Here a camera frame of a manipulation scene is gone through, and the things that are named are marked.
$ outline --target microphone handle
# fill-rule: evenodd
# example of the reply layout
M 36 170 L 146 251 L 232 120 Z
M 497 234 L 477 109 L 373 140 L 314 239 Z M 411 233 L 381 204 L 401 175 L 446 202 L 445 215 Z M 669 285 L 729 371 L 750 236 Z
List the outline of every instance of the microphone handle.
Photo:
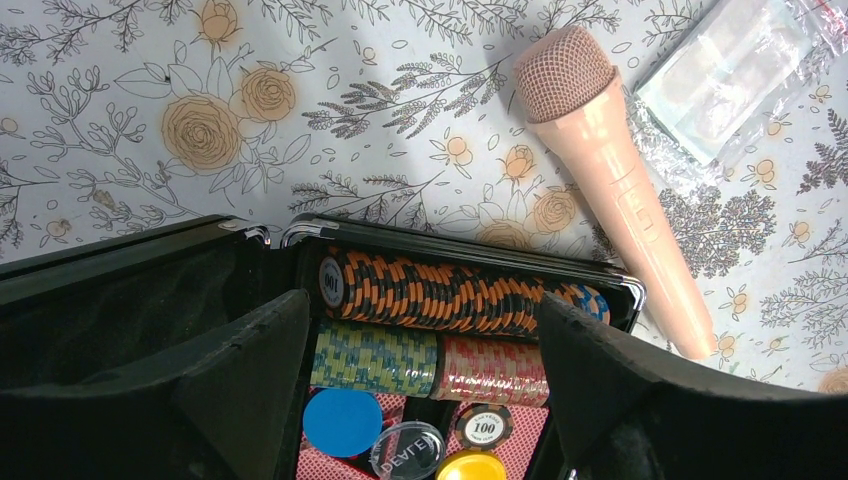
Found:
M 645 283 L 663 334 L 687 358 L 710 356 L 710 313 L 633 145 L 618 73 L 582 108 L 530 128 L 562 159 L 625 267 Z

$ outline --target yellow poker chip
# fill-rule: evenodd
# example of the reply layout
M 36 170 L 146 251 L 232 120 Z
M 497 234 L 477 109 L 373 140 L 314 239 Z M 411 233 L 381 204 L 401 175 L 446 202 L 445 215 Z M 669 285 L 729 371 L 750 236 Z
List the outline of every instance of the yellow poker chip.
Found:
M 471 406 L 459 416 L 454 436 L 467 450 L 488 451 L 503 445 L 512 435 L 515 420 L 502 405 Z
M 506 480 L 506 467 L 494 453 L 463 450 L 442 463 L 436 480 Z

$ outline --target rose illustration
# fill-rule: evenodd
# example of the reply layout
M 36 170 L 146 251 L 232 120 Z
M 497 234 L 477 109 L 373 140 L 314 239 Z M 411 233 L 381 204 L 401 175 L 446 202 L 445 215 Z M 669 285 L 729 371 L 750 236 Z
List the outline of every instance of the rose illustration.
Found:
M 533 163 L 533 151 L 527 145 L 516 145 L 509 149 L 506 160 L 501 160 L 505 167 L 504 179 L 513 182 L 523 179 L 536 165 Z
M 836 369 L 822 379 L 819 392 L 848 395 L 848 368 Z
M 213 44 L 226 42 L 238 29 L 238 16 L 227 0 L 207 0 L 200 21 L 201 36 Z
M 530 236 L 521 224 L 512 220 L 495 220 L 495 223 L 477 234 L 477 240 L 502 247 L 530 250 Z
M 230 99 L 233 113 L 257 122 L 282 120 L 294 105 L 294 86 L 289 76 L 269 68 L 251 72 Z
M 219 170 L 238 155 L 238 118 L 218 98 L 192 95 L 168 105 L 162 117 L 165 147 L 198 173 Z
M 577 214 L 577 205 L 571 192 L 553 191 L 536 201 L 533 219 L 542 233 L 554 233 L 567 227 Z

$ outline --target poker chip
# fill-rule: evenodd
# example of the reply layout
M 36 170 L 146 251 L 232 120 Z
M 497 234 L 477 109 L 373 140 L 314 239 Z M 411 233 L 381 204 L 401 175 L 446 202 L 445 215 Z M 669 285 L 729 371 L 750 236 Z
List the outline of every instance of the poker chip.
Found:
M 331 457 L 347 458 L 371 448 L 383 428 L 383 412 L 373 395 L 322 390 L 303 412 L 309 443 Z
M 317 269 L 317 290 L 334 320 L 535 339 L 548 291 L 610 321 L 598 290 L 552 278 L 338 246 L 326 247 Z
M 425 422 L 407 421 L 380 434 L 369 461 L 380 480 L 422 480 L 439 468 L 446 451 L 439 429 Z
M 431 332 L 323 321 L 310 384 L 424 398 L 433 388 L 438 357 Z
M 434 400 L 541 407 L 550 390 L 538 345 L 445 335 Z
M 494 453 L 461 450 L 439 467 L 436 480 L 507 480 L 506 467 Z
M 460 414 L 454 435 L 463 448 L 485 452 L 503 445 L 514 428 L 515 421 L 507 407 L 484 404 L 469 407 Z

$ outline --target plastic bag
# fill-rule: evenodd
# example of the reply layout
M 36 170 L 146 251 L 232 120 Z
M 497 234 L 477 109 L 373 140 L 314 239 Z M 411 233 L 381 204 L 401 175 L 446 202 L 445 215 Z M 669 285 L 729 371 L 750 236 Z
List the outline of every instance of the plastic bag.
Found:
M 848 51 L 828 0 L 723 0 L 636 89 L 633 139 L 677 193 L 716 186 L 801 90 Z

